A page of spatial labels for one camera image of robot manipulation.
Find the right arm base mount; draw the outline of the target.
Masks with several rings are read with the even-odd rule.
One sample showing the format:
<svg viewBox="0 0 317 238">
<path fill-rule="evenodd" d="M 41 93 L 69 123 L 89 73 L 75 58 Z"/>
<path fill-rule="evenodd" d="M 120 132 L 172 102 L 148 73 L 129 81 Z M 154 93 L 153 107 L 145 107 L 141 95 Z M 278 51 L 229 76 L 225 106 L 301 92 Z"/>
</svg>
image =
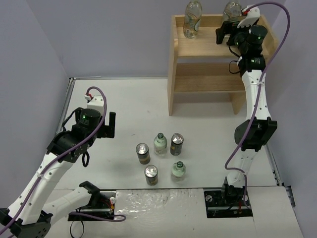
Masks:
<svg viewBox="0 0 317 238">
<path fill-rule="evenodd" d="M 253 217 L 252 210 L 244 203 L 243 194 L 225 199 L 220 189 L 209 189 L 204 190 L 204 198 L 209 219 Z"/>
</svg>

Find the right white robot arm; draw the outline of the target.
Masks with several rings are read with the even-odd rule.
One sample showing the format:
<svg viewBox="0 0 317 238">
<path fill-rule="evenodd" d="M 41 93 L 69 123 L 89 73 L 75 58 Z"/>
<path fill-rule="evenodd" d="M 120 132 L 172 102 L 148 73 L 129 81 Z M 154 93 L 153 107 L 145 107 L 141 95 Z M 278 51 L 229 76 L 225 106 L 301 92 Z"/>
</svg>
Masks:
<svg viewBox="0 0 317 238">
<path fill-rule="evenodd" d="M 229 171 L 225 178 L 222 198 L 230 202 L 243 198 L 246 194 L 247 174 L 253 159 L 267 144 L 277 129 L 277 121 L 271 118 L 265 94 L 265 58 L 262 43 L 267 29 L 254 23 L 241 27 L 239 21 L 225 21 L 216 29 L 216 43 L 222 44 L 229 35 L 227 46 L 235 46 L 238 52 L 237 66 L 245 88 L 247 115 L 246 120 L 234 132 L 237 148 L 225 163 Z"/>
</svg>

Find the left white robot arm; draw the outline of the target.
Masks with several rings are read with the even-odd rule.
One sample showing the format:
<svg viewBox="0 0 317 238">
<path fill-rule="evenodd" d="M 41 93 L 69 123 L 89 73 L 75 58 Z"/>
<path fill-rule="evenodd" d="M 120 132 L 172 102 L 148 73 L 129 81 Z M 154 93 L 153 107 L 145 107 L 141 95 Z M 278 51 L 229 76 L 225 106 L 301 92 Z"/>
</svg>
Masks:
<svg viewBox="0 0 317 238">
<path fill-rule="evenodd" d="M 77 108 L 72 112 L 76 123 L 71 130 L 58 133 L 44 155 L 42 163 L 18 198 L 7 208 L 0 210 L 1 233 L 10 231 L 17 238 L 42 238 L 53 223 L 79 206 L 96 204 L 100 189 L 88 181 L 82 182 L 68 197 L 51 204 L 48 197 L 64 174 L 82 159 L 89 162 L 88 149 L 98 138 L 114 138 L 116 113 L 109 113 L 105 124 L 103 110 Z"/>
</svg>

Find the clear soda bottle front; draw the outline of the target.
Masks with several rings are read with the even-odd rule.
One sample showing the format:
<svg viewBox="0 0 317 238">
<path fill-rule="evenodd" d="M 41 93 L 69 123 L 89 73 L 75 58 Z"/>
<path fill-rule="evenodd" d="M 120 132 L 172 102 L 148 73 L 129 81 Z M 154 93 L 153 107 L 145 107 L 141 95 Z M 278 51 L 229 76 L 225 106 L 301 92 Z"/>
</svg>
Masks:
<svg viewBox="0 0 317 238">
<path fill-rule="evenodd" d="M 171 178 L 175 182 L 179 182 L 185 179 L 186 166 L 182 161 L 174 163 L 171 167 Z"/>
</svg>

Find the clear soda bottle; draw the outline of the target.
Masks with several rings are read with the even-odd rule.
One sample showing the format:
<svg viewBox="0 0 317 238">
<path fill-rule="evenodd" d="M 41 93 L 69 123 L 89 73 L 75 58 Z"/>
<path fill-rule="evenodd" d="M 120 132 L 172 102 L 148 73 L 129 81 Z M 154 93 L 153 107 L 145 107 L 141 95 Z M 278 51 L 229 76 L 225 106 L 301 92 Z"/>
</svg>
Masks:
<svg viewBox="0 0 317 238">
<path fill-rule="evenodd" d="M 182 161 L 174 163 L 171 167 L 171 178 L 175 182 L 179 182 L 185 179 L 186 166 Z"/>
<path fill-rule="evenodd" d="M 202 5 L 199 0 L 190 1 L 185 8 L 183 34 L 188 39 L 196 37 L 202 17 Z"/>
<path fill-rule="evenodd" d="M 161 132 L 154 138 L 154 151 L 159 156 L 167 153 L 167 138 Z"/>
<path fill-rule="evenodd" d="M 236 21 L 239 20 L 241 16 L 242 6 L 238 0 L 230 0 L 222 14 L 222 21 Z"/>
</svg>

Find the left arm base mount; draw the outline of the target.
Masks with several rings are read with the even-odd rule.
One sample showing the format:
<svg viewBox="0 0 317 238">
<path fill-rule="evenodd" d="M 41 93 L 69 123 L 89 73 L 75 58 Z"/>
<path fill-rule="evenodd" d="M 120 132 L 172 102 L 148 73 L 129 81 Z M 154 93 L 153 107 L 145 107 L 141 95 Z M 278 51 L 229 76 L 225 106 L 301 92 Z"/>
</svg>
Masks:
<svg viewBox="0 0 317 238">
<path fill-rule="evenodd" d="M 74 212 L 114 220 L 114 207 L 116 202 L 116 191 L 101 191 L 101 197 L 95 205 L 86 205 L 76 209 Z"/>
</svg>

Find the clear soda bottle back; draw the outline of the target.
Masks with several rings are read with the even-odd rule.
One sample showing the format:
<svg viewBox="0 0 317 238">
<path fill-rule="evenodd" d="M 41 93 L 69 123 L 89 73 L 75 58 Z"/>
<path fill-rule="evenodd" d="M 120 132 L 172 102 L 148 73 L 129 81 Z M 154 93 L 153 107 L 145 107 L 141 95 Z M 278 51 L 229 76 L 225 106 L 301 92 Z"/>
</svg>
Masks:
<svg viewBox="0 0 317 238">
<path fill-rule="evenodd" d="M 230 0 L 222 14 L 222 21 L 236 21 L 239 20 L 241 16 L 242 6 L 238 0 Z"/>
</svg>

